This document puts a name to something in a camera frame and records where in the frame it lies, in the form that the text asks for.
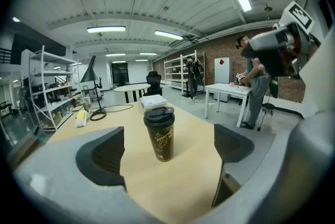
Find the travel mug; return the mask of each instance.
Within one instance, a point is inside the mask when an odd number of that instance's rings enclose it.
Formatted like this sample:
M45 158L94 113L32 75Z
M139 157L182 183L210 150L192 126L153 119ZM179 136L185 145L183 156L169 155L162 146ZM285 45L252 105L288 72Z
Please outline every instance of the travel mug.
M148 129L156 157L167 162L173 157L174 109L163 107L144 113L144 124Z

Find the black lamp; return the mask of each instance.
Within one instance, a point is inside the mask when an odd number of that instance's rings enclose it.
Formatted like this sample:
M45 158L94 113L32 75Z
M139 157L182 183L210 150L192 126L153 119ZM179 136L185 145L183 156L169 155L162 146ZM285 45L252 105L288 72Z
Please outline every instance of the black lamp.
M91 81L93 81L93 83L94 83L94 90L95 90L96 98L97 98L98 103L99 103L99 109L92 113L92 115L90 116L91 121L101 120L102 118L105 118L106 115L107 115L106 110L101 108L99 97L98 97L98 91L96 89L99 86L95 84L95 80L98 80L98 77L95 75L95 72L93 70L95 58L96 58L95 55L92 56L91 61L88 65L87 71L85 72L82 80L80 81L81 83L86 83L86 82L91 82ZM93 119L93 117L96 116L96 115L101 115L101 117Z

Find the shoe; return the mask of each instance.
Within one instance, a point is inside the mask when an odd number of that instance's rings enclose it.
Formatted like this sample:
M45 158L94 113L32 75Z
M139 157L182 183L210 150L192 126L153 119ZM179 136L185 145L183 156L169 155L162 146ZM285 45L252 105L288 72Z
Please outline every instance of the shoe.
M247 122L241 123L240 127L250 129L250 130L255 128L255 126L250 126Z

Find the round table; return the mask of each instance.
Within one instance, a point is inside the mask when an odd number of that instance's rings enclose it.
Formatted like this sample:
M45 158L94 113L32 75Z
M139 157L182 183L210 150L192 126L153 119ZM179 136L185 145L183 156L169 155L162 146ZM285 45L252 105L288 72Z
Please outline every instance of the round table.
M148 89L149 87L150 87L150 84L130 84L130 85L117 87L114 89L114 91L115 92L125 92L126 102L129 103L127 92L132 91L134 102L136 102L137 101L136 91L138 91L139 96L142 97L141 90L143 90L143 93L145 93L144 90Z

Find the black cup lid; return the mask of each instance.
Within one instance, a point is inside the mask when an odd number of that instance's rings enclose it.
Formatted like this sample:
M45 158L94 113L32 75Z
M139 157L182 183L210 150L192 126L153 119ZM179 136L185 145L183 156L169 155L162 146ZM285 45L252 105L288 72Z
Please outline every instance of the black cup lid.
M153 109L144 113L145 121L152 124L161 124L172 119L174 109L171 107L164 107Z

